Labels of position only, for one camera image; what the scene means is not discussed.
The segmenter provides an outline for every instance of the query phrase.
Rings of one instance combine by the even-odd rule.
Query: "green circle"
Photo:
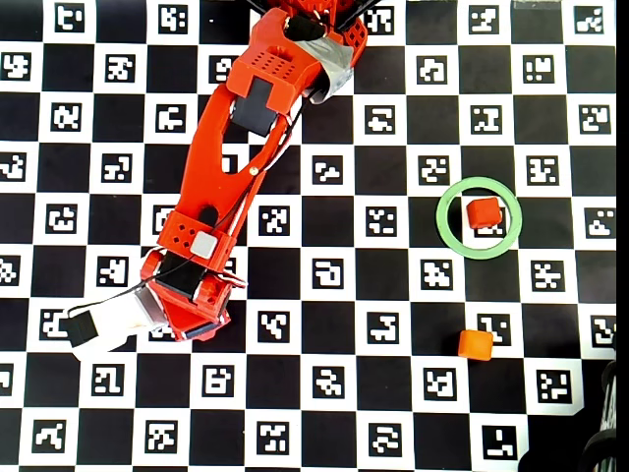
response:
[[[502,241],[491,248],[474,249],[465,246],[452,234],[448,224],[448,211],[454,198],[461,192],[470,189],[491,190],[502,198],[509,210],[509,231],[507,231]],[[446,246],[464,258],[480,261],[493,259],[506,253],[520,236],[520,231],[522,231],[522,209],[515,195],[497,180],[489,179],[488,177],[468,177],[454,184],[441,196],[441,200],[439,200],[439,204],[436,206],[436,228]]]

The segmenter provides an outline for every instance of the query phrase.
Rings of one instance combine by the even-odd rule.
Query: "white square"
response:
[[[470,21],[473,19],[470,7],[487,7],[483,15],[486,15],[482,28],[476,28],[470,33]],[[495,30],[495,23],[498,23],[497,33],[490,33]],[[511,1],[510,0],[468,0],[460,2],[457,8],[457,43],[462,46],[467,45],[499,45],[511,44]]]
[[[93,93],[44,91],[39,100],[40,143],[91,143]]]
[[[299,300],[247,300],[247,352],[301,354],[302,303]]]
[[[504,210],[503,222],[504,226],[502,226],[502,222],[500,224],[496,224],[491,228],[481,228],[478,230],[474,230],[470,226],[470,219],[467,212],[468,205],[474,200],[483,200],[486,197],[466,197],[464,195],[461,196],[461,222],[462,222],[462,238],[463,244],[474,249],[488,249],[493,246],[499,244],[504,237],[506,236],[509,228],[511,227],[511,213],[507,208],[506,203],[501,197],[496,197],[498,199],[498,205],[501,209]],[[516,240],[509,249],[517,249],[518,241]]]
[[[536,57],[535,61],[525,63],[525,56],[539,57]],[[554,75],[552,84],[544,83],[543,74],[541,74],[549,71],[552,71]],[[511,77],[514,95],[565,95],[567,93],[565,46],[563,44],[512,44]]]
[[[302,197],[261,195],[247,213],[247,245],[262,248],[302,246]]]
[[[406,46],[405,59],[407,94],[459,94],[459,48],[456,44]]]
[[[425,271],[430,270],[434,262],[439,263],[439,272],[445,274],[442,280],[432,278],[422,286],[422,279],[430,277],[422,273],[422,262]],[[410,248],[409,249],[409,294],[412,302],[465,302],[465,266],[463,256],[459,256],[448,248]]]
[[[68,310],[86,302],[81,298],[31,298],[28,352],[72,352],[68,332],[62,328]]]
[[[303,354],[300,364],[302,410],[356,410],[356,356]],[[342,371],[343,382],[334,368]]]
[[[177,435],[172,430],[172,423],[177,422]],[[146,436],[147,422],[155,422],[154,433]],[[164,434],[159,438],[160,425],[164,425]],[[177,446],[172,453],[158,452],[160,446]],[[145,447],[152,447],[155,452],[145,452]],[[187,466],[190,454],[190,409],[188,408],[136,408],[134,411],[134,465],[180,465]]]
[[[476,134],[472,132],[472,115],[480,120]],[[513,146],[513,95],[459,95],[459,133],[461,146]],[[479,134],[483,129],[496,134]]]
[[[356,354],[359,356],[410,356],[411,304],[357,300],[354,304]],[[370,314],[379,314],[380,326],[370,327]]]
[[[447,369],[448,372],[440,375],[439,371],[433,372],[431,369]],[[467,359],[457,356],[413,356],[411,371],[414,412],[470,413]]]
[[[258,428],[263,428],[264,448],[288,449],[288,454],[258,454]],[[273,435],[279,434],[280,428],[288,423],[288,441],[274,440]],[[245,410],[245,463],[248,467],[300,467],[302,464],[302,412],[300,410]]]
[[[572,224],[574,225],[574,248],[579,251],[615,251],[616,239],[588,237],[607,233],[611,236],[611,229],[604,226],[603,220],[586,221],[586,208],[590,210],[600,208],[597,216],[606,218],[611,215],[616,218],[616,197],[573,197]]]
[[[105,352],[97,361],[81,362],[81,408],[134,408],[136,406],[135,352]]]
[[[20,260],[19,269],[14,265],[16,258]],[[4,275],[0,280],[0,298],[29,298],[30,278],[32,277],[32,245],[2,244],[0,245],[0,260],[2,260],[0,268]]]
[[[300,267],[302,300],[356,300],[354,248],[302,248]]]
[[[147,2],[146,43],[191,46],[199,44],[199,7],[199,2],[194,0]]]
[[[405,145],[406,127],[406,95],[354,95],[355,143]]]
[[[491,315],[506,315],[507,319],[498,320]],[[524,357],[522,305],[519,303],[466,302],[465,329],[490,331],[493,334],[492,358]],[[510,339],[500,335],[505,330],[509,332]]]
[[[354,245],[357,248],[409,247],[409,200],[397,196],[354,198]]]
[[[105,300],[140,283],[141,251],[140,246],[88,245],[85,298]]]
[[[583,33],[577,31],[575,21],[575,7],[601,7],[602,11],[598,17],[602,18],[602,25],[597,24],[597,19],[593,18],[591,32]],[[563,0],[561,2],[561,18],[563,20],[563,43],[566,45],[583,46],[615,46],[616,45],[616,19],[615,2],[593,2],[591,0]]]
[[[367,10],[361,19],[367,28],[367,46],[404,46],[406,9],[395,0],[382,0]]]
[[[577,307],[579,313],[579,340],[582,359],[604,359],[611,361],[616,358],[611,340],[615,333],[616,306],[614,304],[585,304]],[[614,321],[603,317],[613,317]],[[593,325],[598,332],[592,333]]]
[[[149,145],[189,145],[197,130],[198,107],[196,93],[147,93],[144,142]]]
[[[301,194],[354,196],[354,146],[301,145]]]
[[[41,91],[43,44],[0,41],[0,89],[2,91]]]
[[[159,232],[166,218],[179,202],[179,194],[143,194],[140,242],[143,246],[156,246]]]
[[[91,44],[96,42],[96,1],[43,0],[43,42]]]
[[[12,372],[0,367],[0,391],[3,392],[0,395],[0,408],[22,408],[27,379],[27,353],[0,352],[0,365],[2,364],[12,366]]]
[[[401,435],[395,431],[386,432],[383,430],[381,448],[386,452],[387,448],[397,451],[401,447],[402,456],[370,455],[373,450],[372,441],[370,441],[370,425],[395,425],[398,430],[401,428]],[[413,469],[415,467],[414,429],[413,412],[410,411],[357,411],[356,450],[359,468],[383,470]]]
[[[485,459],[483,450],[483,426],[510,426],[516,429],[517,457],[508,459]],[[518,462],[529,450],[529,422],[527,415],[496,415],[472,413],[470,415],[470,450],[472,469],[496,472],[517,472]]]
[[[94,92],[146,93],[147,55],[146,44],[96,43]],[[131,71],[135,74],[132,82]]]
[[[141,195],[143,180],[142,143],[92,143],[89,166],[91,194]]]
[[[441,197],[461,180],[460,146],[408,145],[406,162],[409,197]]]
[[[36,194],[32,243],[37,246],[85,246],[89,194]]]
[[[577,303],[577,265],[575,252],[572,249],[520,249],[518,250],[519,272],[520,272],[520,294],[522,303]],[[532,279],[532,261],[541,262],[563,262],[563,291],[534,291]],[[546,271],[547,267],[542,266],[538,271]],[[536,279],[538,283],[543,283],[541,278]]]
[[[572,197],[570,146],[516,145],[513,149],[518,197]]]
[[[543,403],[538,400],[538,371],[557,370],[570,373],[567,384],[571,390],[571,403]],[[529,415],[560,415],[572,416],[584,407],[583,376],[581,373],[581,359],[542,359],[527,357],[524,359],[524,385],[527,398],[527,414]],[[549,385],[549,392],[543,392],[552,398],[557,391],[563,393],[564,385],[555,389]]]
[[[0,142],[0,194],[34,194],[37,190],[39,143]]]
[[[192,409],[245,409],[246,354],[193,353],[190,372],[190,407]]]
[[[65,420],[65,440],[56,436],[55,440],[63,452],[36,453],[32,452],[35,434],[44,433],[42,441],[49,440],[46,432],[34,431],[37,420]],[[20,465],[72,465],[77,462],[77,442],[79,439],[79,408],[24,408],[22,410],[22,429],[20,431]]]
[[[600,116],[600,122],[585,124],[580,113]],[[608,134],[584,133],[582,127],[595,129],[609,127]],[[569,93],[568,94],[568,143],[571,146],[616,146],[616,95],[615,93]]]
[[[244,44],[200,44],[197,93],[212,95],[219,84],[226,83],[234,57],[241,56],[246,50]]]

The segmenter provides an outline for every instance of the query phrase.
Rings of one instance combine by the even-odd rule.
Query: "black square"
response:
[[[299,249],[249,248],[248,266],[250,299],[299,300]]]
[[[32,253],[32,297],[84,295],[86,248],[84,246],[35,246]]]
[[[82,409],[78,464],[131,464],[134,410]]]
[[[97,42],[146,42],[146,4],[96,0]]]
[[[511,93],[509,46],[459,46],[459,71],[461,93]]]
[[[142,196],[89,196],[90,244],[139,244]]]
[[[520,248],[572,249],[572,205],[570,199],[520,198],[524,224]]]
[[[39,145],[38,192],[88,192],[89,145]]]
[[[616,48],[566,46],[568,93],[616,93]]]
[[[568,143],[565,95],[516,95],[513,114],[516,145]]]
[[[511,40],[526,44],[563,42],[561,5],[544,2],[535,7],[523,2],[511,4]]]
[[[41,0],[7,0],[0,3],[0,41],[41,41]]]
[[[356,467],[356,414],[304,411],[302,465]]]
[[[411,358],[356,358],[358,409],[411,411]]]
[[[522,305],[526,357],[578,359],[579,320],[576,305]]]
[[[244,411],[192,410],[190,413],[191,465],[245,463]]]
[[[0,221],[11,221],[11,224],[0,225],[0,243],[32,243],[34,197],[33,194],[0,194]]]
[[[336,95],[321,105],[307,107],[302,117],[302,142],[350,145],[354,141],[353,103],[351,96]]]
[[[73,354],[29,353],[24,406],[79,406],[80,370],[81,363]]]
[[[247,408],[299,408],[299,356],[247,356]]]
[[[44,44],[43,91],[92,91],[93,44]]]
[[[488,261],[465,260],[465,299],[470,302],[519,302],[519,280],[517,251]]]
[[[302,351],[354,354],[353,302],[302,302]]]
[[[178,194],[188,159],[187,145],[144,145],[145,194]]]
[[[526,413],[522,359],[471,362],[468,370],[472,413]]]
[[[94,96],[95,142],[141,143],[143,128],[144,95]]]
[[[577,251],[580,303],[616,303],[615,251]]]
[[[29,299],[0,299],[0,350],[26,351],[28,324]]]
[[[456,44],[456,1],[406,2],[407,44]]]
[[[408,272],[405,249],[357,249],[357,299],[408,300]]]
[[[455,356],[465,329],[463,303],[412,303],[414,356]]]
[[[0,126],[0,141],[37,141],[39,93],[0,93],[0,116],[11,117]]]
[[[146,91],[196,93],[197,61],[195,46],[149,46]]]
[[[357,195],[406,195],[406,148],[356,146]]]
[[[616,147],[570,147],[572,195],[616,195]]]
[[[458,96],[407,96],[409,145],[458,145]]]
[[[354,93],[404,93],[404,47],[367,47],[354,71]]]
[[[302,244],[354,246],[353,197],[302,197]]]
[[[190,355],[139,354],[136,407],[188,408]]]
[[[415,468],[471,470],[468,415],[415,413]]]
[[[20,457],[20,426],[22,410],[0,409],[0,464],[18,464]]]
[[[515,157],[512,146],[461,147],[461,174],[484,175],[506,185],[515,194]],[[486,196],[483,190],[469,190],[466,196]]]
[[[201,44],[248,44],[249,8],[237,2],[201,2]]]
[[[253,160],[262,146],[249,146],[249,159]],[[288,146],[281,158],[273,164],[259,188],[262,195],[299,195],[301,189],[301,148]]]

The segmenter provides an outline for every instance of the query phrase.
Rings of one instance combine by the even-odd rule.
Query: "green ring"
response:
[[[496,193],[502,198],[509,210],[509,231],[507,231],[502,241],[491,248],[474,249],[465,246],[452,234],[448,224],[448,211],[454,198],[461,192],[470,189],[485,189]],[[454,184],[441,196],[441,200],[439,200],[436,206],[436,228],[446,246],[464,258],[480,261],[493,259],[506,253],[520,236],[520,231],[522,231],[522,209],[515,195],[497,180],[489,179],[488,177],[468,177]]]

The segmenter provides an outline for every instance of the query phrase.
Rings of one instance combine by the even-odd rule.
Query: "orange cube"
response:
[[[461,331],[459,356],[476,361],[488,361],[491,359],[492,347],[493,334],[490,332],[471,329]]]
[[[474,200],[468,204],[467,211],[472,229],[491,228],[502,221],[502,212],[496,197]]]

